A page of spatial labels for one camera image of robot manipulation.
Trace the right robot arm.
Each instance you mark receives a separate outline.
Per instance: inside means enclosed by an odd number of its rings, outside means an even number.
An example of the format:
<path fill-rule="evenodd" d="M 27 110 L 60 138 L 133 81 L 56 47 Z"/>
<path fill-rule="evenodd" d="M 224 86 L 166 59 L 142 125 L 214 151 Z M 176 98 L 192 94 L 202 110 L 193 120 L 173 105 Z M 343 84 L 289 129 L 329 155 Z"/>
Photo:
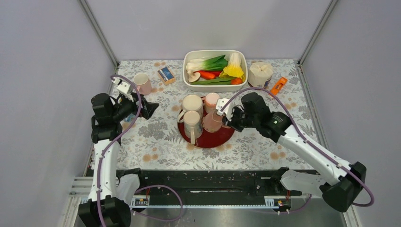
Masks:
<path fill-rule="evenodd" d="M 274 193 L 299 191 L 321 197 L 330 207 L 346 212 L 365 186 L 366 167 L 350 163 L 331 153 L 303 132 L 283 112 L 271 111 L 259 94 L 252 92 L 241 98 L 240 105 L 230 99 L 218 100 L 216 111 L 223 124 L 238 132 L 256 129 L 263 137 L 291 150 L 317 171 L 316 175 L 282 167 L 272 177 Z"/>

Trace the blue glazed mug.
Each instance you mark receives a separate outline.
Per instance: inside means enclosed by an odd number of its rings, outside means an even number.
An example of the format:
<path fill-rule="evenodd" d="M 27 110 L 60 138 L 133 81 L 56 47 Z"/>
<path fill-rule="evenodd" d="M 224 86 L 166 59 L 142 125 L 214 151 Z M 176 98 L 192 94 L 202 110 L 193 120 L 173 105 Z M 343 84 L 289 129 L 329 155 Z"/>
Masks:
<path fill-rule="evenodd" d="M 124 118 L 124 122 L 131 122 L 131 121 L 133 121 L 134 119 L 135 119 L 135 114 L 133 114 L 133 113 L 131 113 L 131 114 L 129 114 L 126 118 Z"/>

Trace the cream mug blue dragon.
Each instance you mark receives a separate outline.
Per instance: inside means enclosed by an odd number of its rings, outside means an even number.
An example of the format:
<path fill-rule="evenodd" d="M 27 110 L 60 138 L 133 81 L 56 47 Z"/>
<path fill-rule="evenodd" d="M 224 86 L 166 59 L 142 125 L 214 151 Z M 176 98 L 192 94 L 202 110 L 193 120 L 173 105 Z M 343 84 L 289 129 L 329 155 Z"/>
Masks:
<path fill-rule="evenodd" d="M 197 111 L 188 111 L 183 116 L 184 134 L 192 145 L 197 144 L 197 139 L 203 133 L 201 116 Z"/>

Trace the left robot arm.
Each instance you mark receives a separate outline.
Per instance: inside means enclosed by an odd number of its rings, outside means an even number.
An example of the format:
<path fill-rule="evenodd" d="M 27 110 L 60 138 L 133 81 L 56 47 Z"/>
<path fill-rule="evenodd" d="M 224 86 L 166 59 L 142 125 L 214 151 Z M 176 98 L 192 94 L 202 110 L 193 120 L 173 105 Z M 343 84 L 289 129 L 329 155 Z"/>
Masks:
<path fill-rule="evenodd" d="M 94 144 L 95 168 L 86 203 L 78 207 L 78 216 L 87 227 L 128 227 L 131 224 L 129 204 L 134 194 L 142 194 L 147 182 L 140 170 L 129 170 L 117 176 L 117 156 L 124 133 L 121 121 L 133 114 L 148 120 L 159 107 L 143 95 L 133 93 L 132 99 L 113 101 L 106 93 L 91 99 L 91 139 Z"/>

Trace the pink square mug front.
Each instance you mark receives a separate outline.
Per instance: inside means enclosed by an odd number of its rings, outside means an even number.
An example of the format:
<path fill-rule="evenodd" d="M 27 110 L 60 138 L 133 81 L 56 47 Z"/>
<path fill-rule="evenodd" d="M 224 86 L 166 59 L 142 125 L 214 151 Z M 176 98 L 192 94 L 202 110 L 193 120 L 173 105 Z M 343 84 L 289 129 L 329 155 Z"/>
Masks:
<path fill-rule="evenodd" d="M 218 132 L 222 127 L 227 129 L 230 128 L 224 125 L 223 116 L 218 115 L 216 110 L 203 117 L 202 126 L 209 133 Z"/>

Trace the pink faceted mug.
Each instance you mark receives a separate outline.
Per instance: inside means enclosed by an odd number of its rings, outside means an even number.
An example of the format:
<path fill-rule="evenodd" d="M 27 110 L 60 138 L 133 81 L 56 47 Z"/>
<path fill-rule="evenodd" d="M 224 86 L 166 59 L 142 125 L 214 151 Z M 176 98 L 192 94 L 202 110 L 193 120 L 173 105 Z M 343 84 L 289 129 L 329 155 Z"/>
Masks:
<path fill-rule="evenodd" d="M 149 95 L 151 93 L 152 85 L 147 73 L 136 74 L 133 78 L 133 82 L 142 95 Z"/>

